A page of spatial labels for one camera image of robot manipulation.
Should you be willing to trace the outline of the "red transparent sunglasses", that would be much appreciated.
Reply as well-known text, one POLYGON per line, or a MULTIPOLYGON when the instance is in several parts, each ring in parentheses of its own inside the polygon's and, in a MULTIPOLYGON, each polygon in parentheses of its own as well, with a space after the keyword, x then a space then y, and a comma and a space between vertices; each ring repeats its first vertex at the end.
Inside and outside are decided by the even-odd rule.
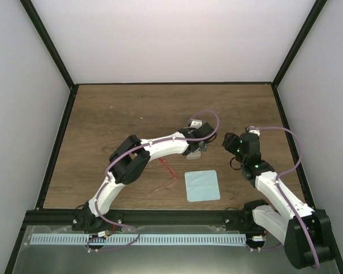
POLYGON ((159 170, 149 179, 153 188, 150 188, 150 191, 146 193, 147 197, 151 197, 156 193, 167 193, 177 181, 177 174, 166 159, 158 158, 158 166, 159 170))

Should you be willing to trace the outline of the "light blue cleaning cloth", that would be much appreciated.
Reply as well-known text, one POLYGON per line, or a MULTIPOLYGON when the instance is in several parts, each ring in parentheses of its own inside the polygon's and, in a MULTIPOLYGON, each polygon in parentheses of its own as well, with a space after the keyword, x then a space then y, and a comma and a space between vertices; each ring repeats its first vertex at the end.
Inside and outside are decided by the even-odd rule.
POLYGON ((221 198, 215 170, 186 172, 185 186, 188 202, 209 202, 221 198))

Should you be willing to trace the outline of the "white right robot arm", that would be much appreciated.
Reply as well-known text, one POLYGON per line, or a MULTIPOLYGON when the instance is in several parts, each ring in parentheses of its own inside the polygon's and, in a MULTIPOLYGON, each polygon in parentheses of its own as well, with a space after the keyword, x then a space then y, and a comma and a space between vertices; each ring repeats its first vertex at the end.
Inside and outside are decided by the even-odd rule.
POLYGON ((260 132, 247 128, 241 135, 225 134, 225 150, 239 162, 243 177, 264 194, 270 205, 258 205, 242 216, 250 230, 266 229, 284 247, 286 257, 297 269, 318 267, 334 260, 334 236, 329 216, 301 201, 281 180, 260 151, 260 132))

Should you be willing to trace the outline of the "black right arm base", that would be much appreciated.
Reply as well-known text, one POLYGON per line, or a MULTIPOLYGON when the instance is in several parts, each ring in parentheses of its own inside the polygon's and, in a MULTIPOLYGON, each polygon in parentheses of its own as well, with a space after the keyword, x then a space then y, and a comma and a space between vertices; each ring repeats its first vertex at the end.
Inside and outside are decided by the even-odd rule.
POLYGON ((223 212, 223 221, 225 225, 232 230, 247 231, 264 231, 265 229, 257 225, 253 220, 253 210, 259 206, 268 206, 269 203, 263 199, 254 200, 244 204, 242 209, 228 207, 223 212))

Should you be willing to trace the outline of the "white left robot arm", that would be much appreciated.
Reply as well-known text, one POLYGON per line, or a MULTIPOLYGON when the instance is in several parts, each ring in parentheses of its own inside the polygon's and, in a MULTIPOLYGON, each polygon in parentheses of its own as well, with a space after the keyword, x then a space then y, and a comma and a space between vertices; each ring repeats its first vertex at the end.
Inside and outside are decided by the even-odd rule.
POLYGON ((139 179, 149 162, 175 154, 188 156, 206 146, 216 134, 217 130, 206 122, 199 128, 184 127, 154 139, 127 137, 111 154, 103 183, 84 206, 86 225, 100 230, 111 203, 126 185, 139 179))

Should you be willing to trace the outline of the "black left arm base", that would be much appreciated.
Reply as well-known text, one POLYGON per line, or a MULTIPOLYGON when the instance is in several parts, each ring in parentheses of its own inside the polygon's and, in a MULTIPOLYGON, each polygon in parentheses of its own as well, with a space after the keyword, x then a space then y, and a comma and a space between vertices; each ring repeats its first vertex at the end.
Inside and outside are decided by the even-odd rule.
POLYGON ((84 232, 101 232, 105 230, 111 231, 115 225, 105 222, 102 218, 96 217, 90 210, 89 202, 75 210, 74 219, 75 223, 72 224, 73 231, 84 232))

